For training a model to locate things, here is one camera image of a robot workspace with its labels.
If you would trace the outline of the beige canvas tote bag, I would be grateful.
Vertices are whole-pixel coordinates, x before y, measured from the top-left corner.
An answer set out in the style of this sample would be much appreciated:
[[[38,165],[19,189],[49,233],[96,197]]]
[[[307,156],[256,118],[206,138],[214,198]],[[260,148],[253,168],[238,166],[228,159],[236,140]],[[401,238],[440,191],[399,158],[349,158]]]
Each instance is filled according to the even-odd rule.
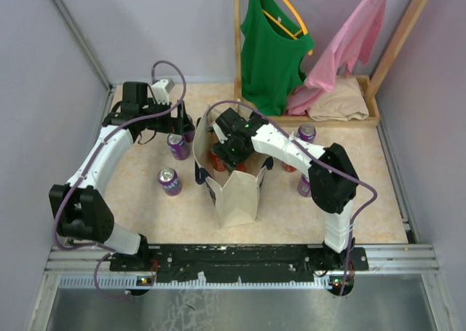
[[[216,210],[218,226],[227,228],[256,221],[261,188],[274,161],[270,156],[254,152],[245,161],[247,172],[214,170],[209,150],[218,139],[214,132],[208,131],[208,127],[221,113],[217,108],[209,108],[198,120],[192,152],[195,180],[207,188]]]

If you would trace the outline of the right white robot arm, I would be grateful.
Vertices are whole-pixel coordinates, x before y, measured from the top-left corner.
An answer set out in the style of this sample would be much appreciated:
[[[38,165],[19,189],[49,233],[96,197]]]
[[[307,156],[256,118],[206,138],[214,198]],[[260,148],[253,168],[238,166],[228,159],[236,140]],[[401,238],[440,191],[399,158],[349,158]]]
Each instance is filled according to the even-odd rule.
[[[233,108],[226,109],[210,124],[218,142],[213,151],[234,170],[253,153],[274,157],[307,175],[316,206],[325,214],[325,261],[333,269],[343,269],[351,261],[347,248],[353,199],[358,175],[344,148],[334,143],[322,147],[304,142],[253,114],[241,117]]]

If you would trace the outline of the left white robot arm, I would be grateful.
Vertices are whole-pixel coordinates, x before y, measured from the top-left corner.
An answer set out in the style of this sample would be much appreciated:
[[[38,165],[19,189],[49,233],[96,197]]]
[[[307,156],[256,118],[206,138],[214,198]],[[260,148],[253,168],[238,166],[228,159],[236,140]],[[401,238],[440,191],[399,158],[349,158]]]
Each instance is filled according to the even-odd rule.
[[[184,135],[194,129],[183,102],[171,104],[170,79],[153,84],[127,81],[122,99],[105,117],[95,145],[83,164],[63,185],[54,185],[49,200],[54,217],[52,238],[77,239],[75,249],[96,244],[123,254],[128,265],[141,271],[151,262],[142,235],[118,225],[103,195],[121,158],[145,130]]]

